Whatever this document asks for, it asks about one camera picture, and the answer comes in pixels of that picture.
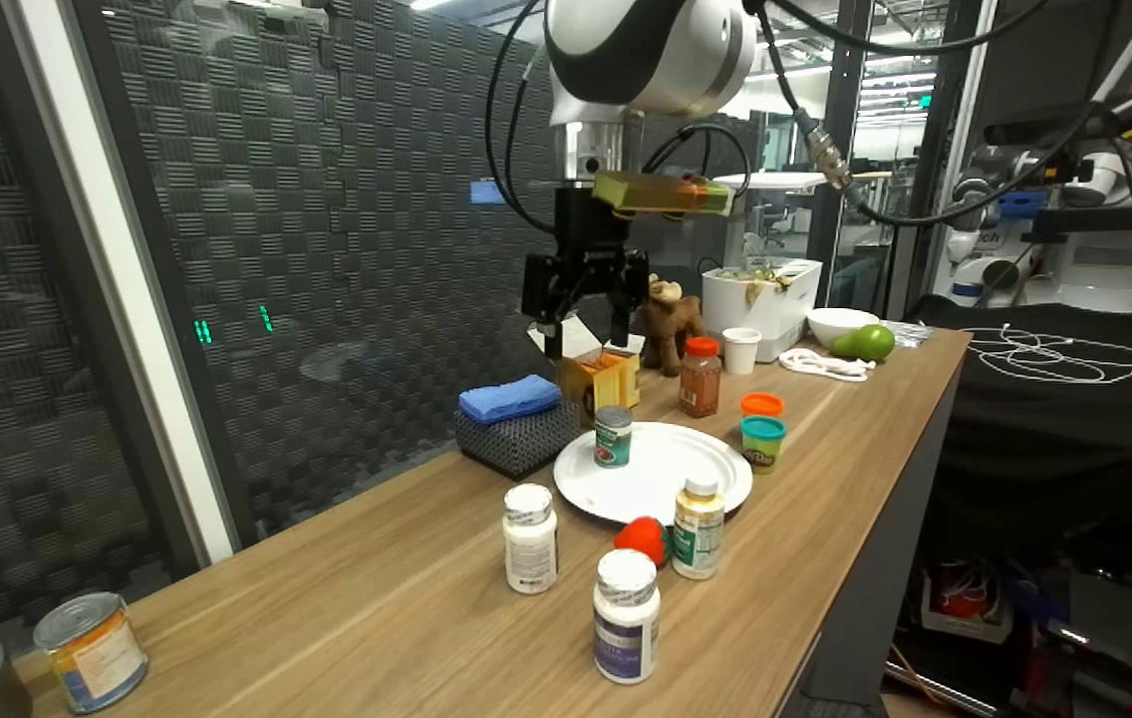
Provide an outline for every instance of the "metal frame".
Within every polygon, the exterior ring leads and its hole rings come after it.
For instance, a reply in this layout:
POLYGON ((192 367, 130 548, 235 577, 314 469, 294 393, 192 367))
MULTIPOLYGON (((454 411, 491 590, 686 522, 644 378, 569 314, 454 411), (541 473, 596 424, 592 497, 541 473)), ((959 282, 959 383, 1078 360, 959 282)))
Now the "metal frame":
MULTIPOLYGON (((943 34, 992 33, 997 7, 1001 0, 948 3, 943 34)), ((975 44, 967 57, 943 57, 936 64, 933 109, 907 203, 912 214, 936 210, 964 167, 985 58, 987 44, 975 44)), ((940 226, 896 230, 887 257, 884 314, 903 314, 919 296, 929 296, 936 260, 940 260, 940 226)))
MULTIPOLYGON (((840 33, 867 34, 867 19, 874 19, 867 0, 840 0, 835 7, 840 33)), ((862 84, 862 53, 835 44, 832 76, 828 76, 828 105, 822 120, 832 149, 852 143, 856 84, 862 84)), ((805 249, 809 260, 822 260, 815 303, 828 303, 828 292, 832 292, 835 235, 840 235, 840 193, 828 185, 815 185, 813 210, 809 210, 809 249, 805 249)))
POLYGON ((169 568, 235 556, 207 432, 66 0, 0 0, 0 122, 169 568))

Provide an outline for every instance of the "supplement bottle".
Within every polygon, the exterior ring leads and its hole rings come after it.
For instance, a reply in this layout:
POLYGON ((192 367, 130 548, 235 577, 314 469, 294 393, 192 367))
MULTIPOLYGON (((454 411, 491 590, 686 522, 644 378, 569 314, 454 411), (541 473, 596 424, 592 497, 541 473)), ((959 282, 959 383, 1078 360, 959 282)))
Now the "supplement bottle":
POLYGON ((656 663, 656 568, 607 550, 592 581, 592 663, 608 683, 644 683, 656 663))
POLYGON ((722 344, 690 334, 681 356, 681 407, 686 413, 716 413, 722 393, 722 344))
POLYGON ((723 497, 716 477, 694 473, 677 493, 672 522, 672 572, 686 577, 710 577, 722 562, 723 497))
POLYGON ((500 493, 500 568, 519 596, 541 596, 556 581, 556 514, 555 493, 536 484, 500 493))

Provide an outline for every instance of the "bottle cap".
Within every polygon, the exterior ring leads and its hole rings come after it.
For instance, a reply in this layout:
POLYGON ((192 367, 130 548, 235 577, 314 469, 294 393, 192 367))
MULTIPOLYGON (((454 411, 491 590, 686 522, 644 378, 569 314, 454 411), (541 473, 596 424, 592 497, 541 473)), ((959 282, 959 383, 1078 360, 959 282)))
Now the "bottle cap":
POLYGON ((555 512, 555 493, 536 484, 519 484, 500 493, 500 514, 512 526, 544 522, 555 512))
POLYGON ((637 608, 653 596, 656 568, 641 550, 607 550, 596 562, 596 585, 608 602, 637 608))
POLYGON ((690 493, 716 493, 722 485, 716 485, 716 473, 690 473, 686 492, 690 493))
POLYGON ((710 356, 722 356, 722 344, 710 334, 686 334, 686 356, 710 360, 710 356))

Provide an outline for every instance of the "blue sponge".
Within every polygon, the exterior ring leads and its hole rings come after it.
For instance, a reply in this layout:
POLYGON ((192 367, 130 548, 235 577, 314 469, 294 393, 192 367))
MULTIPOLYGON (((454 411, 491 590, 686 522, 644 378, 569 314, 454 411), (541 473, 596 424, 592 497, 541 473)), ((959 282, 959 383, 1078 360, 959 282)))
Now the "blue sponge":
POLYGON ((523 413, 541 413, 556 401, 563 401, 556 383, 548 383, 541 375, 523 375, 523 378, 499 383, 499 388, 456 391, 456 411, 471 424, 483 424, 483 427, 523 420, 523 413))

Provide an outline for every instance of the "can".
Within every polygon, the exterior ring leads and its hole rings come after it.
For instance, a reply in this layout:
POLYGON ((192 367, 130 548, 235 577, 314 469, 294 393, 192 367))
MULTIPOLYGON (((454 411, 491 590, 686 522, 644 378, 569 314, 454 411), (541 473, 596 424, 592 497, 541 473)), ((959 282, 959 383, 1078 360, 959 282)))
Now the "can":
POLYGON ((95 590, 58 602, 37 623, 37 650, 49 653, 72 714, 108 711, 143 683, 152 663, 135 645, 122 610, 118 596, 95 590))
POLYGON ((625 407, 603 407, 592 420, 592 463, 596 465, 625 465, 632 449, 632 413, 625 407))

